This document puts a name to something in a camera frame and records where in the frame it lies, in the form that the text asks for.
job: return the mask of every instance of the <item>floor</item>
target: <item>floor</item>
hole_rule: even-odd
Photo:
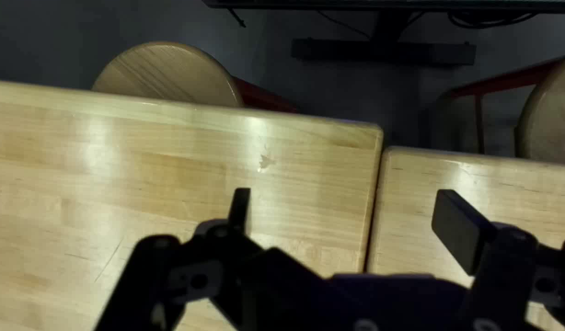
[[[363,62],[302,62],[291,40],[359,38],[317,13],[210,9],[203,0],[0,0],[0,79],[88,88],[122,49],[146,40],[193,44],[234,75],[265,86],[304,112],[372,121],[388,143],[475,149],[469,101],[436,103],[451,86],[565,55],[565,15],[539,15],[499,29],[458,29],[425,15],[403,38],[473,42],[477,62],[442,70]],[[330,13],[372,29],[374,13]],[[528,88],[486,97],[488,151],[512,152],[512,130]]]

